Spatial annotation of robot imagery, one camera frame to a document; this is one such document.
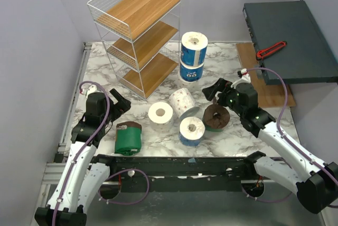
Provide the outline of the blue cartoon-face paper roll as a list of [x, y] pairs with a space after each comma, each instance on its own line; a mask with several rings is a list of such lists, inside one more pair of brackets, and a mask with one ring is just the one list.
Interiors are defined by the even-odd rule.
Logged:
[[180, 61], [180, 71], [179, 74], [181, 78], [186, 82], [195, 82], [201, 79], [203, 74], [204, 64], [193, 67], [187, 64], [184, 64]]

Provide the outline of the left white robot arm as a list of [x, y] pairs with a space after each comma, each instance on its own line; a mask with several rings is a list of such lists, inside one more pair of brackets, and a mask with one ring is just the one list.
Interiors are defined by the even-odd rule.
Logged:
[[58, 185], [45, 207], [36, 209], [38, 225], [85, 225], [87, 210], [101, 184], [112, 181], [117, 168], [108, 156], [92, 161], [106, 127], [131, 108], [131, 102], [116, 89], [90, 93], [86, 111], [71, 131], [69, 156]]

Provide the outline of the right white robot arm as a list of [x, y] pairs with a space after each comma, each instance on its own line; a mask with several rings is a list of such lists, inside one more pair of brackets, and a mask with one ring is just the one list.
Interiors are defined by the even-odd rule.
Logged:
[[324, 162], [286, 134], [276, 119], [258, 106], [258, 94], [252, 84], [220, 78], [202, 92], [208, 101], [218, 97], [218, 105], [234, 111], [246, 131], [288, 163], [284, 166], [261, 152], [254, 153], [253, 161], [243, 166], [246, 178], [253, 180], [261, 175], [275, 181], [296, 194], [302, 206], [314, 214], [337, 200], [337, 163]]

